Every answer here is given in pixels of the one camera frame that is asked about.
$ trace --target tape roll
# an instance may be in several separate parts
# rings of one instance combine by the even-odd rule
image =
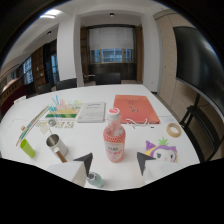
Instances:
[[[176,133],[176,132],[172,132],[171,129],[170,129],[171,127],[172,127],[172,128],[176,128],[178,132],[177,132],[177,133]],[[168,133],[170,136],[172,136],[172,137],[174,137],[174,138],[179,137],[180,134],[181,134],[181,128],[180,128],[180,126],[177,125],[177,124],[175,124],[175,123],[170,123],[170,124],[168,124],[168,126],[167,126],[167,128],[166,128],[166,131],[167,131],[167,133]]]

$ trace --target window blind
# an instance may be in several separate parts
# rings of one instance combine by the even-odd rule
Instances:
[[[90,29],[90,50],[98,49],[134,49],[133,28],[103,27]]]

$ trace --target ceiling light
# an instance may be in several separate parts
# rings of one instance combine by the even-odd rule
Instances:
[[[61,11],[59,11],[57,9],[52,9],[52,10],[49,10],[49,11],[45,12],[44,14],[56,16],[59,13],[61,13]]]
[[[40,16],[40,18],[51,18],[51,19],[55,19],[56,18],[56,16],[54,16],[54,15],[42,15],[42,16]]]

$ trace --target window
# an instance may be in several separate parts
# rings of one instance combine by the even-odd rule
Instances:
[[[102,49],[91,51],[91,64],[95,63],[131,63],[132,60],[132,49]]]
[[[91,51],[90,56],[91,56],[92,63],[99,63],[100,62],[100,50]]]
[[[102,49],[102,62],[122,62],[122,49]]]
[[[131,49],[125,49],[124,53],[125,53],[124,61],[125,62],[132,62],[132,50]]]
[[[56,84],[59,81],[58,62],[56,54],[51,55],[51,65],[52,65],[54,83]]]
[[[135,49],[133,28],[90,28],[89,48],[91,64],[132,63]]]
[[[11,73],[11,78],[16,79],[16,70]]]
[[[25,75],[25,84],[26,85],[33,82],[31,57],[29,57],[23,63],[23,73],[26,74]]]

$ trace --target small cup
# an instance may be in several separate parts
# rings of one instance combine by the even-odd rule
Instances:
[[[58,135],[52,134],[47,138],[47,146],[51,149],[51,151],[58,157],[55,153],[55,148],[59,148],[59,152],[65,156],[68,152],[67,146],[62,142]]]
[[[20,148],[28,155],[30,158],[33,158],[35,156],[35,151],[29,144],[29,142],[26,139],[23,139],[20,143]]]

